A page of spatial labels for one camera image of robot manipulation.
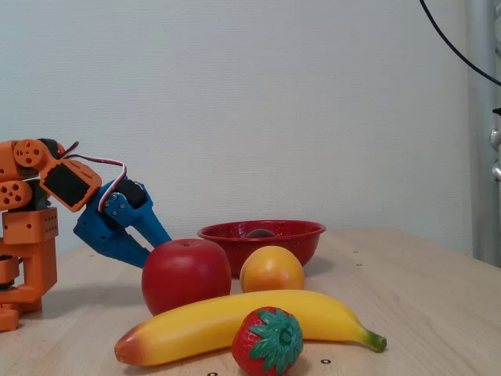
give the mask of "red apple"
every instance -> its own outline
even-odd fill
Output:
[[[218,244],[180,239],[152,250],[142,269],[142,296],[151,314],[229,295],[232,275]]]

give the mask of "table surface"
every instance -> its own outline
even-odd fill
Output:
[[[58,270],[43,311],[0,334],[0,374],[243,376],[228,350],[161,367],[118,363],[116,341],[150,317],[140,270],[85,246]],[[397,230],[360,229],[324,233],[305,272],[307,289],[347,303],[388,348],[307,342],[289,375],[501,374],[501,269]]]

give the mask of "red bowl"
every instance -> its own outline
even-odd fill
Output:
[[[252,230],[272,231],[276,237],[246,238]],[[228,255],[232,275],[238,277],[242,265],[256,249],[277,245],[291,251],[304,266],[315,253],[324,225],[294,220],[266,220],[221,223],[205,227],[196,234],[219,244]]]

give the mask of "strawberry leaves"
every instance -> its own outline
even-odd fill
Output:
[[[258,316],[265,325],[255,325],[248,330],[259,337],[258,342],[249,352],[251,359],[265,359],[263,371],[273,366],[276,373],[282,374],[289,365],[294,365],[303,350],[301,327],[293,315],[287,317],[284,311],[276,309],[273,314],[260,310]]]

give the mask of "black cable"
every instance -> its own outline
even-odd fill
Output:
[[[442,37],[444,42],[450,47],[450,49],[452,51],[454,51],[456,53],[456,55],[459,56],[460,59],[468,65],[468,67],[470,67],[471,69],[473,69],[477,73],[481,74],[482,76],[487,78],[489,81],[492,81],[496,85],[501,86],[501,81],[496,80],[494,77],[489,76],[484,71],[482,71],[480,68],[476,67],[472,62],[470,62],[466,57],[464,57],[464,55],[461,52],[459,52],[456,47],[454,47],[454,45],[450,42],[450,40],[448,40],[447,37],[444,35],[444,33],[442,33],[442,30],[440,30],[440,27],[438,27],[437,23],[435,22],[433,16],[430,13],[430,10],[428,9],[426,4],[424,3],[424,0],[420,0],[420,3],[423,6],[424,12],[426,13],[428,18],[430,19],[431,24],[433,25],[435,30],[438,32],[438,34]]]

